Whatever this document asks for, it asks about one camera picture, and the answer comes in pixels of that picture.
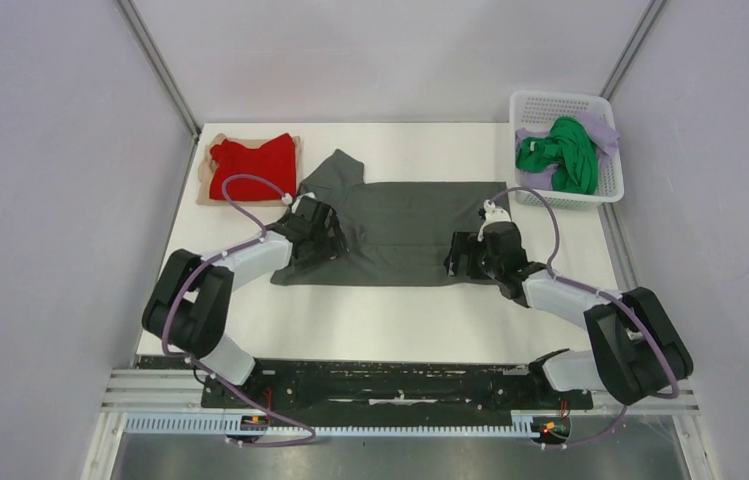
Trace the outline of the grey t shirt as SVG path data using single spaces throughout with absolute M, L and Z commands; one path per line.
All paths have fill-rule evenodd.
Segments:
M 333 207 L 349 251 L 308 267 L 287 267 L 270 281 L 278 286 L 441 287 L 473 280 L 448 274 L 445 259 L 456 232 L 476 232 L 484 200 L 502 182 L 376 182 L 365 166 L 341 150 L 300 183 Z

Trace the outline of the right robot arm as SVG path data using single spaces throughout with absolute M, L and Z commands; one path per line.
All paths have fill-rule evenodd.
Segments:
M 562 349 L 530 363 L 527 392 L 541 408 L 580 390 L 607 392 L 623 405 L 646 397 L 675 398 L 680 381 L 694 369 L 653 291 L 601 290 L 531 261 L 512 222 L 454 233 L 443 265 L 450 276 L 490 281 L 505 299 L 586 331 L 589 350 Z

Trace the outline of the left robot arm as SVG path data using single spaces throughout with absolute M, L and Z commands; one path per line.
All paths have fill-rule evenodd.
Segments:
M 312 194 L 285 202 L 289 207 L 278 221 L 258 223 L 259 233 L 239 245 L 205 255 L 174 251 L 141 318 L 165 354 L 180 353 L 227 381 L 225 392 L 240 407 L 262 399 L 264 381 L 252 373 L 256 359 L 226 334 L 233 292 L 276 271 L 305 270 L 349 252 L 332 206 Z

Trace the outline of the red folded t shirt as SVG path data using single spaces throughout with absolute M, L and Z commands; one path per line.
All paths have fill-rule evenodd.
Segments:
M 232 175 L 248 174 L 263 178 L 279 188 L 282 193 L 297 193 L 298 145 L 288 133 L 262 142 L 259 146 L 246 146 L 243 140 L 223 138 L 209 148 L 209 158 L 215 167 L 210 175 L 208 198 L 224 201 L 224 192 L 237 202 L 279 200 L 270 186 L 255 180 L 239 179 L 223 182 Z

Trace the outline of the beige folded t shirt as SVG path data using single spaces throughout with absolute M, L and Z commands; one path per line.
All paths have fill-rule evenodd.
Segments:
M 293 136 L 295 138 L 295 141 L 298 145 L 298 160 L 297 160 L 297 181 L 298 185 L 301 179 L 301 172 L 302 172 L 302 158 L 303 158 L 303 142 L 302 139 L 299 136 Z M 224 134 L 218 134 L 216 135 L 209 143 L 209 145 L 205 148 L 203 158 L 200 161 L 198 165 L 198 196 L 196 203 L 199 205 L 204 206 L 220 206 L 225 205 L 227 203 L 227 200 L 224 201 L 213 201 L 208 198 L 208 185 L 210 181 L 210 175 L 213 173 L 215 167 L 211 164 L 211 160 L 209 158 L 209 148 L 211 146 L 216 145 L 219 143 L 223 138 L 229 138 L 233 140 L 243 140 L 246 146 L 254 147 L 259 146 L 262 142 L 265 142 L 269 139 L 241 139 L 241 138 L 232 138 L 228 137 Z M 237 202 L 237 203 L 244 203 L 244 204 L 255 204 L 255 205 L 280 205 L 282 203 L 281 201 L 281 195 L 283 194 L 279 189 L 275 190 L 277 193 L 280 193 L 280 199 L 279 200 L 271 200 L 271 201 L 261 201 L 261 202 Z

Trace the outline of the green t shirt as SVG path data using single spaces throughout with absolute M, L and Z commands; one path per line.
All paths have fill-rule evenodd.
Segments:
M 516 151 L 515 166 L 530 174 L 552 169 L 545 190 L 593 195 L 598 187 L 596 147 L 585 127 L 574 117 L 555 120 L 544 137 L 527 137 Z

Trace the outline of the white plastic laundry basket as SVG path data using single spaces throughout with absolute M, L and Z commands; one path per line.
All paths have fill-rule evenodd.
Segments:
M 509 99 L 509 128 L 512 131 L 512 155 L 515 156 L 515 132 L 521 128 L 531 132 L 547 132 L 554 121 L 562 116 L 576 116 L 588 112 L 600 117 L 614 128 L 616 125 L 610 103 L 597 96 L 551 91 L 521 90 Z M 535 190 L 547 202 L 570 210 L 588 210 L 600 204 L 614 203 L 624 195 L 623 173 L 618 152 L 611 157 L 609 165 L 601 171 L 598 190 L 593 195 L 580 195 L 547 190 Z M 521 175 L 514 169 L 514 183 L 521 184 Z

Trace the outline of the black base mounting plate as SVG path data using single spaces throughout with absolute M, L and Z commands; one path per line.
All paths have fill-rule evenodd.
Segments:
M 312 427 L 505 426 L 515 410 L 590 410 L 527 364 L 259 359 L 241 391 Z

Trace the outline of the lilac t shirt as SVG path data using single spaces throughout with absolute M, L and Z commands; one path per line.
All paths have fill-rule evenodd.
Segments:
M 601 171 L 606 168 L 611 160 L 611 157 L 618 152 L 618 141 L 620 134 L 608 124 L 606 124 L 600 117 L 592 115 L 588 112 L 581 112 L 574 116 L 586 129 L 588 136 L 590 137 L 593 145 L 596 147 L 596 153 L 599 162 L 599 179 Z M 521 141 L 527 137 L 544 137 L 547 132 L 531 132 L 527 129 L 521 128 L 515 132 L 515 156 Z M 550 177 L 552 169 L 548 169 L 545 173 L 530 174 L 522 172 L 517 167 L 519 174 L 521 175 L 521 184 L 525 187 L 534 190 L 545 190 L 545 187 L 550 186 Z

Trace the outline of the left aluminium corner post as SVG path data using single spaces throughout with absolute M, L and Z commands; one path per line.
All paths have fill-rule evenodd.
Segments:
M 149 27 L 142 18 L 136 3 L 132 0 L 115 0 L 114 3 L 124 17 L 128 29 L 135 37 L 151 70 L 159 81 L 186 131 L 194 141 L 198 140 L 202 131 L 201 124 L 188 105 Z

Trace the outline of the aluminium corner post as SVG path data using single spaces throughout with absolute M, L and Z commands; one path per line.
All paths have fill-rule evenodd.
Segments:
M 194 141 L 198 140 L 202 131 L 201 124 L 188 105 L 149 27 L 142 18 L 136 3 L 132 0 L 115 0 L 114 3 L 124 17 L 128 29 L 135 37 L 151 70 L 159 81 L 186 131 Z
M 611 101 L 659 20 L 668 0 L 650 0 L 608 76 L 600 97 Z

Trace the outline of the aluminium frame rails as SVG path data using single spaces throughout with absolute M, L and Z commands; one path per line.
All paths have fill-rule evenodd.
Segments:
M 489 280 L 503 297 L 582 326 L 591 347 L 527 364 L 258 359 L 225 333 L 233 293 L 284 268 L 349 258 L 336 211 L 300 198 L 260 234 L 216 254 L 175 251 L 141 324 L 161 342 L 159 370 L 114 374 L 115 405 L 98 418 L 82 475 L 112 476 L 124 435 L 215 436 L 248 449 L 319 441 L 513 438 L 575 446 L 571 415 L 678 398 L 691 356 L 656 294 L 601 290 L 531 261 L 510 215 L 492 202 L 483 224 L 456 232 L 447 275 Z

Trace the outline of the right aluminium corner post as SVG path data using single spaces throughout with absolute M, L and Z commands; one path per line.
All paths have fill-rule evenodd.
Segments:
M 600 97 L 611 101 L 659 20 L 668 0 L 650 0 L 608 76 Z

